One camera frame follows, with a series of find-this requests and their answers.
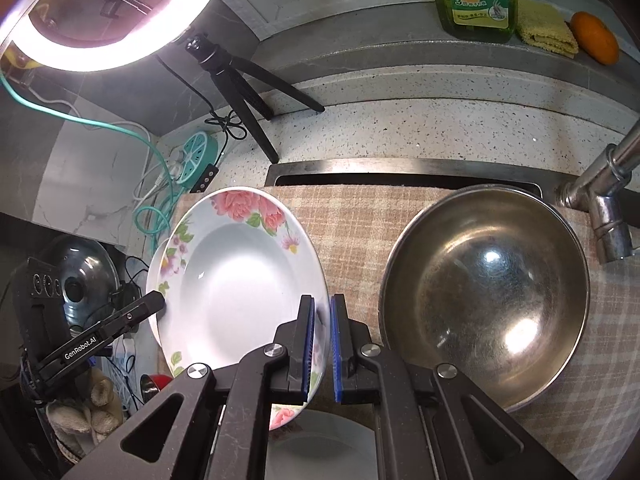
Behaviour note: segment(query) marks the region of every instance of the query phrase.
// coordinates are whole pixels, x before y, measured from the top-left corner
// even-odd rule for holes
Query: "tripod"
[[[316,112],[324,112],[324,107],[311,97],[254,62],[229,54],[218,44],[211,43],[203,34],[196,34],[189,38],[185,49],[198,60],[204,70],[209,72],[222,97],[236,112],[272,164],[278,163],[278,153],[246,104],[249,103],[268,121],[273,118],[273,110],[238,71],[267,83]]]

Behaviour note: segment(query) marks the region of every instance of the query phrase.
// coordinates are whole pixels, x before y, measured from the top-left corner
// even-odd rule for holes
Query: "brown plaid fabric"
[[[267,188],[296,215],[324,269],[329,294],[380,342],[378,295],[387,257],[406,224],[450,193],[391,186]],[[183,197],[181,218],[201,195]],[[561,209],[580,239],[591,277],[589,320],[571,362],[547,391],[513,413],[580,480],[606,478],[640,428],[640,259],[601,266],[589,217]],[[332,403],[331,374],[312,401],[370,424],[370,410]]]

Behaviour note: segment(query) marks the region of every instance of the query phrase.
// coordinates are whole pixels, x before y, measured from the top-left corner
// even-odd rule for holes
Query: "yellow towel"
[[[578,42],[560,13],[551,5],[518,0],[518,34],[522,41],[573,59]]]

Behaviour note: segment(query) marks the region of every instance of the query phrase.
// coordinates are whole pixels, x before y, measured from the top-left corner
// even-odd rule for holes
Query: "faucet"
[[[581,176],[560,189],[561,205],[589,213],[601,264],[634,254],[629,226],[622,220],[618,191],[631,181],[631,172],[638,164],[640,120],[617,146],[609,144]]]

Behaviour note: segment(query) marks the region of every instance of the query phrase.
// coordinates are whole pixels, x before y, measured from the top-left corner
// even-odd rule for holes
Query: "metal bowl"
[[[505,410],[530,402],[574,353],[589,272],[569,224],[505,186],[461,189],[404,229],[378,315],[406,362],[455,364]]]

